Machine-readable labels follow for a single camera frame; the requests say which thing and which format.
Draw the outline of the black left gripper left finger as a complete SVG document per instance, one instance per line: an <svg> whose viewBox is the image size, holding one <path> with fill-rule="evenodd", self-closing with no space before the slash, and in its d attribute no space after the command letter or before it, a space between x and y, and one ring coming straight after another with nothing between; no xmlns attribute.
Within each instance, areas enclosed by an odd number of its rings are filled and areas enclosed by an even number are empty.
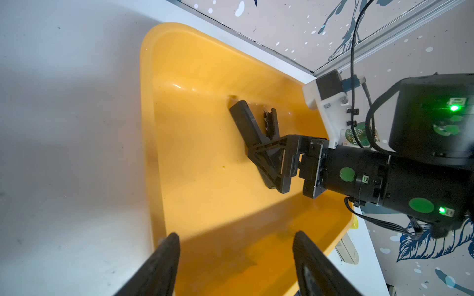
<svg viewBox="0 0 474 296"><path fill-rule="evenodd" d="M171 296L180 260L180 238L170 233L116 296Z"/></svg>

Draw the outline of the black pruning pliers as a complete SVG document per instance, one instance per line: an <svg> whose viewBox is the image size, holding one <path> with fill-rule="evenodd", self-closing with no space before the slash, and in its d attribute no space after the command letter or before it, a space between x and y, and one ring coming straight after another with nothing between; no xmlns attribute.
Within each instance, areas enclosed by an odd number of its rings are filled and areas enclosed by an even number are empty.
<svg viewBox="0 0 474 296"><path fill-rule="evenodd" d="M264 111L265 134L260 130L257 120L246 101L236 102L230 107L229 111L248 148L280 138L278 116L275 108L271 108L270 112Z"/></svg>

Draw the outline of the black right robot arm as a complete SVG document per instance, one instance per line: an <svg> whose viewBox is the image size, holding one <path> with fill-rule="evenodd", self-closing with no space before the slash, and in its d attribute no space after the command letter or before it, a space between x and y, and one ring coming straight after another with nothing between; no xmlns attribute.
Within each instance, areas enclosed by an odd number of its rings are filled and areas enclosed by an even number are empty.
<svg viewBox="0 0 474 296"><path fill-rule="evenodd" d="M248 158L267 187L282 194L303 179L303 194L329 190L345 204L376 204L409 217L418 239L421 223L435 239L474 215L474 76L435 74L405 78L369 108L368 148L329 147L324 138L280 136L275 112L262 133L248 108L242 129Z"/></svg>

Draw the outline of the beige pruning pliers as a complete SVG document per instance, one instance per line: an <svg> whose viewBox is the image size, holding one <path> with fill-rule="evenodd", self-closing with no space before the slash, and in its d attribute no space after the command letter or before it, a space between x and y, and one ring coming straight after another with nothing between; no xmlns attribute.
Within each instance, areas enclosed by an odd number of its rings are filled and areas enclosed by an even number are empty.
<svg viewBox="0 0 474 296"><path fill-rule="evenodd" d="M348 234L345 234L341 238L341 240L335 246L335 250L342 262L350 265L359 264L359 253Z"/></svg>

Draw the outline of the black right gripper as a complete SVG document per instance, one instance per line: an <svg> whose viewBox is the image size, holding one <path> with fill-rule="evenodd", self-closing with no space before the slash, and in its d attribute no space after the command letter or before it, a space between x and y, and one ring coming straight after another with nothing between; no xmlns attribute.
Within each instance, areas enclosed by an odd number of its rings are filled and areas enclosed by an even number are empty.
<svg viewBox="0 0 474 296"><path fill-rule="evenodd" d="M299 162L296 154L302 154ZM265 185L286 194L291 179L304 180L302 193L313 199L329 190L353 202L378 204L388 176L389 156L369 149L337 146L330 149L326 141L309 136L287 135L264 144L251 146L248 158L257 166Z"/></svg>

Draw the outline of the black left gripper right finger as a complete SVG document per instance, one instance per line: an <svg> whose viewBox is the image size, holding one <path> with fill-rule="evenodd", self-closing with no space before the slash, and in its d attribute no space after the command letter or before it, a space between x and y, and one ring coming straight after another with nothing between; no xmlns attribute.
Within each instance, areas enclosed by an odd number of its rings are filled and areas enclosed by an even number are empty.
<svg viewBox="0 0 474 296"><path fill-rule="evenodd" d="M302 296L360 295L304 232L295 234L292 250Z"/></svg>

